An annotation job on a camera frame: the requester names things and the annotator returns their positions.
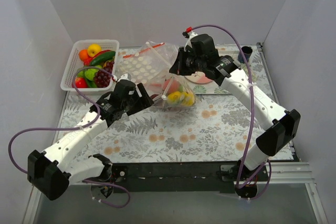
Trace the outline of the dark purple plum toy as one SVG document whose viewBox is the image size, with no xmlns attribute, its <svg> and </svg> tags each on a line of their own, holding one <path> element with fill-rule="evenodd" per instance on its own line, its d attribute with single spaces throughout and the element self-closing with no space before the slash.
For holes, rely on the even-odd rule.
<svg viewBox="0 0 336 224">
<path fill-rule="evenodd" d="M 158 100 L 160 100 L 162 98 L 162 95 L 161 94 L 153 94 L 151 95 L 151 99 L 154 103 L 157 103 Z"/>
</svg>

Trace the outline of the pink peach toy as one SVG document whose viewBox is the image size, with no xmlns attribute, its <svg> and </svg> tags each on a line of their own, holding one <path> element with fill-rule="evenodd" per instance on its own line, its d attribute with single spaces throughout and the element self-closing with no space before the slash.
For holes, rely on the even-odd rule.
<svg viewBox="0 0 336 224">
<path fill-rule="evenodd" d="M 165 80 L 163 84 L 163 92 L 168 95 L 180 90 L 181 84 L 176 79 Z"/>
</svg>

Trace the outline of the dotted zip top bag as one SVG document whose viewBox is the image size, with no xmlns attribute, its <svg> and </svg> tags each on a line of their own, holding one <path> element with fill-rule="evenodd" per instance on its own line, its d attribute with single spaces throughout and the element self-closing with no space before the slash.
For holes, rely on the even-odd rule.
<svg viewBox="0 0 336 224">
<path fill-rule="evenodd" d="M 145 89 L 159 108 L 184 108 L 193 106 L 196 95 L 182 76 L 162 71 L 145 84 Z"/>
</svg>

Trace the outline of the yellow lemon toy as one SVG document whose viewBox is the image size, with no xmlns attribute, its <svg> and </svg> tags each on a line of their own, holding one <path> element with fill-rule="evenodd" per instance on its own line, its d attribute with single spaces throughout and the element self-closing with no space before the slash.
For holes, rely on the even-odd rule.
<svg viewBox="0 0 336 224">
<path fill-rule="evenodd" d="M 169 105 L 179 105 L 184 100 L 184 97 L 183 92 L 175 91 L 166 97 L 166 101 Z"/>
</svg>

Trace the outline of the green lime toy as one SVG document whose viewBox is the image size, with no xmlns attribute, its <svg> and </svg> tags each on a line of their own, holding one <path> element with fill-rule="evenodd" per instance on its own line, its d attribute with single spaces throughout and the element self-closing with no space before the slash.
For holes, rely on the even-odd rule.
<svg viewBox="0 0 336 224">
<path fill-rule="evenodd" d="M 89 68 L 85 70 L 84 75 L 89 81 L 95 81 L 98 76 L 98 73 L 99 69 Z"/>
</svg>

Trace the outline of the red chili pepper toy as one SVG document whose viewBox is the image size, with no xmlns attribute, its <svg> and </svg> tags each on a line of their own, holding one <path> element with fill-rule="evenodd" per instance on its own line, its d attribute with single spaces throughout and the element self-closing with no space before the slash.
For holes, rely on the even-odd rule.
<svg viewBox="0 0 336 224">
<path fill-rule="evenodd" d="M 97 53 L 94 57 L 88 57 L 84 62 L 83 62 L 83 65 L 84 66 L 89 66 L 89 64 L 95 59 L 97 58 L 99 55 L 101 54 L 104 54 L 106 52 L 110 52 L 110 50 L 103 50 L 103 51 L 100 51 L 99 53 Z"/>
</svg>

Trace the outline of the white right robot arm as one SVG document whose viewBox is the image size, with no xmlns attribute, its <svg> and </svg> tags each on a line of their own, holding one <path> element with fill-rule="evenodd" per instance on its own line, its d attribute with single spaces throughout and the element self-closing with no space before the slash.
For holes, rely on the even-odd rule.
<svg viewBox="0 0 336 224">
<path fill-rule="evenodd" d="M 237 60 L 219 55 L 211 36 L 192 31 L 184 32 L 183 36 L 187 43 L 179 48 L 169 72 L 180 76 L 203 72 L 237 98 L 264 130 L 237 168 L 242 180 L 251 180 L 261 163 L 275 156 L 296 136 L 301 116 L 297 110 L 288 111 L 278 105 L 256 85 L 249 83 L 248 75 Z"/>
</svg>

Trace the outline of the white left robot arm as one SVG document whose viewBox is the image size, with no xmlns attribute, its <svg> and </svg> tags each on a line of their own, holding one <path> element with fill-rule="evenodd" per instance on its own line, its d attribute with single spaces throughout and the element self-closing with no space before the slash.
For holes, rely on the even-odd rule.
<svg viewBox="0 0 336 224">
<path fill-rule="evenodd" d="M 28 156 L 28 181 L 49 200 L 58 199 L 67 188 L 92 178 L 106 182 L 112 176 L 112 162 L 94 154 L 77 165 L 71 161 L 91 140 L 107 130 L 124 114 L 130 116 L 153 105 L 142 83 L 127 79 L 117 81 L 114 90 L 102 95 L 77 124 L 55 144 Z"/>
</svg>

